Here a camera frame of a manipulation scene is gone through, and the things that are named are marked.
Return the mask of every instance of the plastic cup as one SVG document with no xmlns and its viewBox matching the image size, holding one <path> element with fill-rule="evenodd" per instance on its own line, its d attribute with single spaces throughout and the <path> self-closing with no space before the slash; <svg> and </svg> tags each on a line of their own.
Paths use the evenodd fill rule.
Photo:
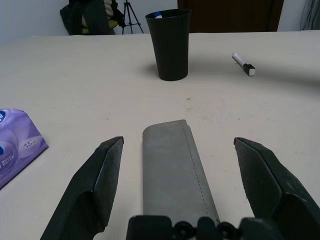
<svg viewBox="0 0 320 240">
<path fill-rule="evenodd" d="M 145 16 L 149 26 L 159 77 L 177 81 L 188 75 L 189 31 L 192 11 L 171 9 Z"/>
</svg>

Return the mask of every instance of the white table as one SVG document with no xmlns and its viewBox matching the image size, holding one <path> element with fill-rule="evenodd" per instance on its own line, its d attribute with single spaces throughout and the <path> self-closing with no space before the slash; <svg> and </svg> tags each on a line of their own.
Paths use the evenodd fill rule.
<svg viewBox="0 0 320 240">
<path fill-rule="evenodd" d="M 50 148 L 0 190 L 5 240 L 39 239 L 70 179 L 103 141 L 124 136 L 109 226 L 124 240 L 142 214 L 142 132 L 186 119 L 219 217 L 253 216 L 234 137 L 273 150 L 320 205 L 320 31 L 191 34 L 189 75 L 157 76 L 147 34 L 34 37 L 0 47 L 0 108 L 26 111 Z M 237 52 L 256 67 L 248 77 Z"/>
</svg>

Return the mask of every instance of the gray pouch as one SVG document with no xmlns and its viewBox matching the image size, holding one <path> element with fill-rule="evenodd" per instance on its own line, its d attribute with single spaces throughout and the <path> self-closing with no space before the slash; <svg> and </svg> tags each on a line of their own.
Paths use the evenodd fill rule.
<svg viewBox="0 0 320 240">
<path fill-rule="evenodd" d="M 168 216 L 172 224 L 197 226 L 200 217 L 219 217 L 196 143 L 185 120 L 143 131 L 143 214 Z"/>
</svg>

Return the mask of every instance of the wet wipes package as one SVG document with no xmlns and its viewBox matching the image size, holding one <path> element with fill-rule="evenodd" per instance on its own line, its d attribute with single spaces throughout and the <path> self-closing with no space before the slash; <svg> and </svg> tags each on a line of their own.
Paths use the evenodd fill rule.
<svg viewBox="0 0 320 240">
<path fill-rule="evenodd" d="M 0 108 L 0 189 L 47 147 L 28 114 Z"/>
</svg>

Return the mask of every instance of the blue logo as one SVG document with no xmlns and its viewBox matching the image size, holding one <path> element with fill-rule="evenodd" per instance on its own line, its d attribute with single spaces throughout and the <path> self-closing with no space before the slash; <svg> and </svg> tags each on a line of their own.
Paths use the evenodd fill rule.
<svg viewBox="0 0 320 240">
<path fill-rule="evenodd" d="M 0 123 L 5 119 L 6 113 L 4 111 L 0 111 Z"/>
</svg>

